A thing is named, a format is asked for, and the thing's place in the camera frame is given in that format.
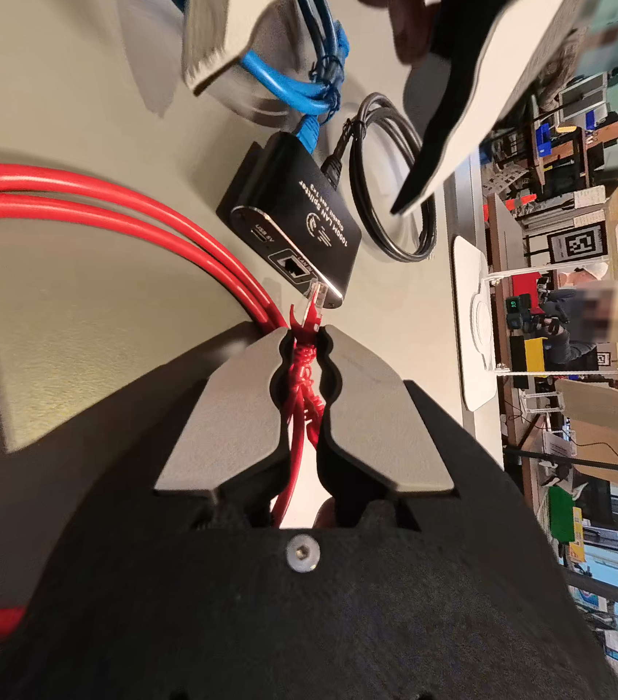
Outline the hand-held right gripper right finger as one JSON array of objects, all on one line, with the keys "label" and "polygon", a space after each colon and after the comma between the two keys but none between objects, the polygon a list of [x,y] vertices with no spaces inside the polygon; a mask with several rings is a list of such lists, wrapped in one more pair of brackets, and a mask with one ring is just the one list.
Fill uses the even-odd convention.
[{"label": "hand-held right gripper right finger", "polygon": [[454,483],[404,381],[335,326],[318,335],[318,476],[334,498],[449,494]]}]

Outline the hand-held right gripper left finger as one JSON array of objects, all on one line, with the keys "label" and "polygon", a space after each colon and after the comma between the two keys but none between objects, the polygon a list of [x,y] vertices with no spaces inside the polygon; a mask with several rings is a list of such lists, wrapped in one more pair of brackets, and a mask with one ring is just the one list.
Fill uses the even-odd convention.
[{"label": "hand-held right gripper left finger", "polygon": [[213,372],[155,483],[157,494],[269,502],[287,486],[291,332],[279,328]]}]

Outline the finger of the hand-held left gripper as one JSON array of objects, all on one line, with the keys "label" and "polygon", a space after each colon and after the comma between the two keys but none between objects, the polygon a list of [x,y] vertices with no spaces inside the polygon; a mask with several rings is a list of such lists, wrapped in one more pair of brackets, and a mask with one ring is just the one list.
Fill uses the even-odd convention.
[{"label": "finger of the hand-held left gripper", "polygon": [[442,1],[429,53],[408,66],[403,112],[421,145],[392,214],[423,203],[475,150],[566,29],[565,1]]},{"label": "finger of the hand-held left gripper", "polygon": [[251,49],[272,67],[288,66],[286,1],[186,1],[182,78],[199,96]]}]

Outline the black ethernet adapter hub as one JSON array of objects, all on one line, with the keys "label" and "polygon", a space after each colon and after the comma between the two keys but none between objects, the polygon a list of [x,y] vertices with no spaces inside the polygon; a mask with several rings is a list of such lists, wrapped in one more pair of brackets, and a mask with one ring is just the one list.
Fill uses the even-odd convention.
[{"label": "black ethernet adapter hub", "polygon": [[347,295],[362,235],[343,197],[293,134],[252,143],[216,210],[218,218],[297,291],[312,281],[324,306]]}]

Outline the person's left hand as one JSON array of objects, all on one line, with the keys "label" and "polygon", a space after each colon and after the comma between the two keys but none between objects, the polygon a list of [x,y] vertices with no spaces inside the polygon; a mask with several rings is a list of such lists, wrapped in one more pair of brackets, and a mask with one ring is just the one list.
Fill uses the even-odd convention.
[{"label": "person's left hand", "polygon": [[396,56],[412,66],[429,53],[442,1],[388,1]]}]

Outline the small blue bin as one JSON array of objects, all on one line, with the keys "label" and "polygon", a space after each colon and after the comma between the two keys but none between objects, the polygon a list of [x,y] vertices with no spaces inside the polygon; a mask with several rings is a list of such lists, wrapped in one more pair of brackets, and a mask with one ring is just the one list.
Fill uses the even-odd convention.
[{"label": "small blue bin", "polygon": [[532,162],[536,167],[552,155],[552,136],[550,125],[545,121],[537,122],[532,127]]}]

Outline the instruction sheet on stand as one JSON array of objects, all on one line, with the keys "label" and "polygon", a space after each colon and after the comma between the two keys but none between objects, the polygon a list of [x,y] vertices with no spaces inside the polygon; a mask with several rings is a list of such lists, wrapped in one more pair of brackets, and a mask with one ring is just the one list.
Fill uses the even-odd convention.
[{"label": "instruction sheet on stand", "polygon": [[[475,412],[488,403],[497,393],[497,377],[512,375],[509,370],[498,370],[495,362],[494,321],[489,299],[489,287],[502,279],[528,275],[533,272],[566,272],[568,268],[579,266],[584,260],[566,259],[541,267],[519,269],[497,269],[491,274],[486,255],[463,237],[458,236],[453,243],[455,273],[455,310],[459,328],[459,349],[462,360],[462,395],[466,408]],[[615,257],[602,255],[595,259],[598,263],[616,262]],[[602,337],[618,344],[618,281],[615,279],[596,282],[591,291],[583,293],[583,301],[590,302],[592,292],[602,298],[613,293],[609,304],[609,330]]]}]

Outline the yellow and black boxes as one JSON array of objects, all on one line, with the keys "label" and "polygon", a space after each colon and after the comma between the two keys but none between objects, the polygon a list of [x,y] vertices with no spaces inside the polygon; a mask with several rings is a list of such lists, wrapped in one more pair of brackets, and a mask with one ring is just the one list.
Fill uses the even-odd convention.
[{"label": "yellow and black boxes", "polygon": [[541,374],[545,366],[545,338],[525,338],[512,335],[508,338],[510,369],[512,372]]}]

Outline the black and white tag board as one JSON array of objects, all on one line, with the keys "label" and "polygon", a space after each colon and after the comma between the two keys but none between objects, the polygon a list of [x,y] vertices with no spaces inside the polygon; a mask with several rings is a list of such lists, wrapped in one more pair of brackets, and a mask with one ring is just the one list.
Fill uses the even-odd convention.
[{"label": "black and white tag board", "polygon": [[608,254],[606,224],[603,222],[550,233],[547,241],[552,264],[580,263]]}]

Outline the green box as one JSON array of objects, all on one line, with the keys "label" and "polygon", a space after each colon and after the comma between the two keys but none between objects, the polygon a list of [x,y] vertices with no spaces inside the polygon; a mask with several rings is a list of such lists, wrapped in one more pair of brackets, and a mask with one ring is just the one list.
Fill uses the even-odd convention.
[{"label": "green box", "polygon": [[548,489],[548,515],[552,539],[568,546],[571,562],[584,564],[583,514],[572,495],[558,485]]}]

